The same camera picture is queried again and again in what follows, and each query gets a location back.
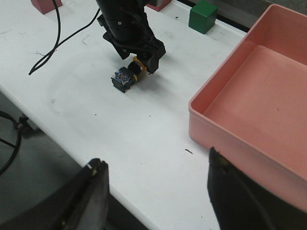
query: floor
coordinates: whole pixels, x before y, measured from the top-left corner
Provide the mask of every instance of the floor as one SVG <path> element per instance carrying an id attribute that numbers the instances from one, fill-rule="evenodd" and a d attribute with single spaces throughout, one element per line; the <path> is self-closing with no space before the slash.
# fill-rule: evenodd
<path id="1" fill-rule="evenodd" d="M 0 111 L 15 118 L 21 112 L 0 93 Z M 0 137 L 15 142 L 12 123 L 0 118 Z M 0 143 L 0 167 L 12 149 Z M 46 198 L 81 169 L 42 131 L 23 138 L 13 164 L 0 176 L 0 224 Z"/>

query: green block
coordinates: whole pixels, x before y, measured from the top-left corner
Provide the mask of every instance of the green block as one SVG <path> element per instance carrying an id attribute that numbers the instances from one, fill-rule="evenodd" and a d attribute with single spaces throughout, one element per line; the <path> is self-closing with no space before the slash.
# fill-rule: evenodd
<path id="1" fill-rule="evenodd" d="M 218 7 L 200 0 L 191 10 L 189 17 L 189 27 L 205 34 L 214 26 Z"/>

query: pink tray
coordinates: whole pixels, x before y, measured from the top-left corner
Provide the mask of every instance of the pink tray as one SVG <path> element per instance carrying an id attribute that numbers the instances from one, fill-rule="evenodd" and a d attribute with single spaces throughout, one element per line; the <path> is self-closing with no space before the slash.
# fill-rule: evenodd
<path id="1" fill-rule="evenodd" d="M 307 16 L 271 5 L 189 110 L 195 141 L 307 212 Z"/>

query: black wire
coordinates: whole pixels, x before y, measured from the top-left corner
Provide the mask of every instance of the black wire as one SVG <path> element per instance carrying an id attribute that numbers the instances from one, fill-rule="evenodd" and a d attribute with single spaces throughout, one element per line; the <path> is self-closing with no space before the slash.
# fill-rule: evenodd
<path id="1" fill-rule="evenodd" d="M 57 40 L 56 40 L 56 43 L 54 44 L 52 50 L 48 54 L 43 56 L 43 58 L 41 58 L 38 62 L 36 62 L 34 64 L 34 66 L 32 67 L 32 69 L 29 72 L 29 75 L 31 75 L 33 72 L 37 71 L 39 68 L 41 68 L 43 65 L 45 65 L 49 61 L 49 59 L 52 57 L 53 53 L 55 52 L 56 48 L 59 45 L 59 38 L 60 38 L 60 35 L 61 35 L 61 20 L 60 20 L 60 16 L 59 16 L 59 8 L 58 8 L 58 6 L 56 4 L 56 1 L 52 0 L 52 2 L 53 2 L 53 5 L 54 5 L 54 7 L 56 9 L 57 19 L 58 19 L 58 36 L 57 36 Z"/>
<path id="2" fill-rule="evenodd" d="M 75 36 L 77 33 L 81 32 L 82 30 L 86 29 L 87 27 L 89 27 L 91 24 L 93 24 L 93 22 L 95 21 L 95 19 L 97 18 L 98 14 L 99 14 L 99 9 L 97 11 L 97 13 L 95 14 L 94 18 L 84 27 L 82 27 L 81 29 L 77 30 L 76 32 L 72 33 L 71 35 L 69 35 L 67 38 L 65 38 L 63 41 L 61 41 L 59 43 L 59 38 L 60 38 L 60 29 L 61 29 L 61 22 L 60 22 L 60 16 L 59 16 L 59 9 L 58 6 L 55 3 L 55 0 L 52 0 L 54 7 L 56 9 L 57 12 L 57 18 L 58 18 L 58 37 L 57 37 L 57 41 L 53 47 L 52 50 L 50 50 L 46 55 L 44 55 L 37 63 L 35 63 L 35 65 L 32 67 L 32 69 L 29 72 L 29 75 L 31 75 L 32 73 L 34 73 L 36 70 L 38 70 L 39 68 L 41 68 L 43 65 L 45 65 L 49 59 L 51 58 L 51 56 L 54 54 L 55 50 L 62 45 L 64 42 L 66 42 L 67 40 L 69 40 L 70 38 L 72 38 L 73 36 Z"/>
<path id="3" fill-rule="evenodd" d="M 4 144 L 6 144 L 6 145 L 8 145 L 8 146 L 10 146 L 10 147 L 12 147 L 12 148 L 15 148 L 15 146 L 14 146 L 13 144 L 11 144 L 11 143 L 9 143 L 9 142 L 7 142 L 6 140 L 3 140 L 3 139 L 1 139 L 1 138 L 0 138 L 0 142 L 4 143 Z"/>
<path id="4" fill-rule="evenodd" d="M 0 111 L 0 117 L 3 117 L 5 119 L 11 120 L 14 127 L 16 127 L 17 122 L 14 120 L 14 118 L 12 118 L 10 115 L 8 115 L 7 113 Z M 13 160 L 15 159 L 18 150 L 20 148 L 20 144 L 21 144 L 21 134 L 16 131 L 16 144 L 14 146 L 14 150 L 13 153 L 11 154 L 10 158 L 8 159 L 8 161 L 4 164 L 4 166 L 0 169 L 0 175 L 2 175 L 5 170 L 8 169 L 8 167 L 12 164 Z"/>

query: white tabletop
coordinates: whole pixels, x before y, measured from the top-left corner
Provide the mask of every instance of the white tabletop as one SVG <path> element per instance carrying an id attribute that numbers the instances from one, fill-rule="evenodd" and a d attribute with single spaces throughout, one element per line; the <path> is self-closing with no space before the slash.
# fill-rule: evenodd
<path id="1" fill-rule="evenodd" d="M 62 38 L 97 9 L 94 0 L 63 0 Z M 189 7 L 177 1 L 146 12 L 166 54 L 155 74 L 121 93 L 110 77 L 132 56 L 121 60 L 98 22 L 28 76 L 54 45 L 55 12 L 42 15 L 30 0 L 0 1 L 0 90 L 80 165 L 105 160 L 111 194 L 149 229 L 217 230 L 208 150 L 189 137 L 188 102 L 244 32 L 217 21 L 202 35 L 188 27 Z"/>

